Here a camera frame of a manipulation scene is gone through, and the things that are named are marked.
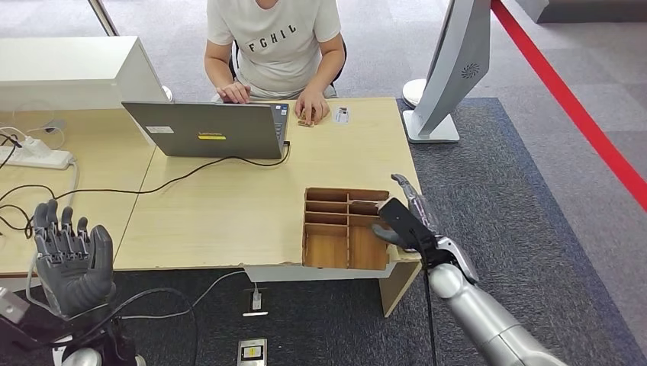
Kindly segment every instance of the white card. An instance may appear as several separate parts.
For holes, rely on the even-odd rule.
[[[350,120],[350,109],[348,107],[337,107],[335,108],[335,114],[333,115],[333,120],[338,124],[348,124]]]

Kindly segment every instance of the wooden box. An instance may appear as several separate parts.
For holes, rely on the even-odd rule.
[[[388,196],[388,191],[307,188],[304,265],[384,270],[388,243],[373,234],[371,225],[386,227],[378,216],[378,204]]]

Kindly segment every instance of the red line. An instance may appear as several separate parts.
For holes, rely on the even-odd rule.
[[[531,41],[528,34],[523,31],[523,28],[513,18],[505,5],[501,3],[501,0],[492,0],[492,11],[497,15],[512,41],[526,57],[526,60],[544,82],[544,85],[573,120],[575,126],[578,127],[597,154],[611,168],[611,171],[623,183],[627,191],[638,201],[642,209],[647,211],[647,182],[602,132],[602,129],[573,95],[571,89],[568,88],[541,51]]]

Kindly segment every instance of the person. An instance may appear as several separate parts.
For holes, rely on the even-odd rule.
[[[222,101],[297,99],[295,113],[309,124],[330,112],[326,98],[336,97],[331,83],[346,58],[335,0],[208,0],[207,19],[204,68]]]

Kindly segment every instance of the man's arm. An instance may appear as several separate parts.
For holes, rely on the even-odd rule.
[[[299,95],[295,106],[298,117],[301,117],[302,112],[305,111],[305,122],[309,126],[318,124],[330,112],[328,103],[324,99],[324,91],[340,72],[346,58],[341,34],[326,42],[320,42],[319,48],[322,55],[319,69]]]
[[[319,43],[321,49],[321,63],[317,74],[307,84],[307,88],[312,88],[319,92],[324,92],[328,85],[340,73],[343,67],[346,53],[343,49],[343,38],[337,34],[332,40]]]
[[[221,46],[208,40],[204,52],[204,70],[223,101],[249,103],[249,87],[233,82],[233,75],[229,70],[230,58],[231,43]]]

